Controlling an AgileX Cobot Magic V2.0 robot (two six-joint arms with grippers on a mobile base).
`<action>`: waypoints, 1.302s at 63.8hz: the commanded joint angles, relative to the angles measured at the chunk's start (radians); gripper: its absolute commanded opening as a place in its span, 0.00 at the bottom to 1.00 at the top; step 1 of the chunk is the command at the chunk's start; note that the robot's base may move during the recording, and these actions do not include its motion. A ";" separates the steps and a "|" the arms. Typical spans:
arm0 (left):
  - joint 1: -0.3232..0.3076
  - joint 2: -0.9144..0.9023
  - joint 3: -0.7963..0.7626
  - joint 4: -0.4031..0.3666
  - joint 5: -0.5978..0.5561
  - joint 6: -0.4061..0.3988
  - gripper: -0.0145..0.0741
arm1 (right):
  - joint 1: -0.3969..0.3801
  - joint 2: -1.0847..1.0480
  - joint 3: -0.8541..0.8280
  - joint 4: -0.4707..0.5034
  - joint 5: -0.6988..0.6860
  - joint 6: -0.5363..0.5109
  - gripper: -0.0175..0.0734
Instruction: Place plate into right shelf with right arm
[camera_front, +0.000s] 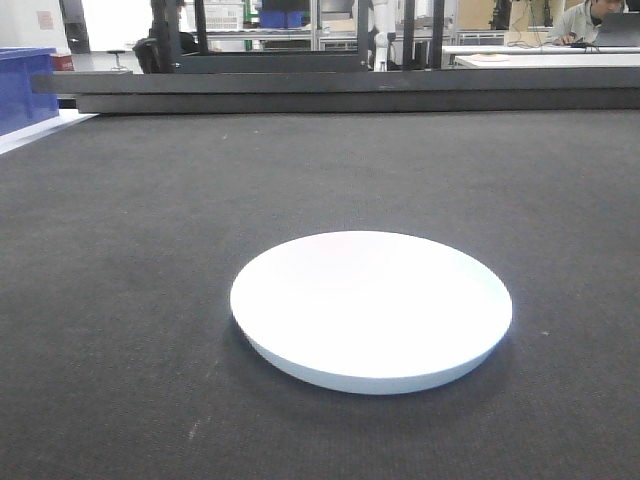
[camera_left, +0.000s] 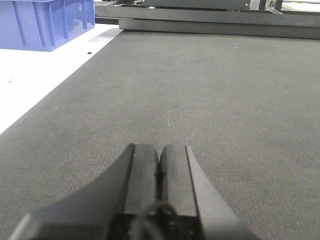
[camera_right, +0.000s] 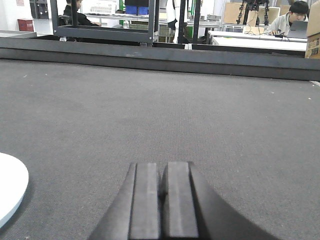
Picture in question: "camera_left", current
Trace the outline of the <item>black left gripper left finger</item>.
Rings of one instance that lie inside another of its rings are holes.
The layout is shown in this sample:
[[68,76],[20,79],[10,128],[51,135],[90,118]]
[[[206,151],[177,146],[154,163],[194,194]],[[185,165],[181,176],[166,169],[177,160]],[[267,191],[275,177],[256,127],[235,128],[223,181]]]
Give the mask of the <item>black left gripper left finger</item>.
[[107,240],[157,199],[158,154],[129,144],[101,175],[73,194],[28,213],[12,240]]

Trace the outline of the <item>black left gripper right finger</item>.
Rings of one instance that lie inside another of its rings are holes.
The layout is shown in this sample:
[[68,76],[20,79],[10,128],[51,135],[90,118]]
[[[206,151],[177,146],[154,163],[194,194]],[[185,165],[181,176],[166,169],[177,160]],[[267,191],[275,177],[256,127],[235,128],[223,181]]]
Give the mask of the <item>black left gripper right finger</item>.
[[193,240],[258,239],[212,185],[190,146],[166,145],[158,170],[158,196]]

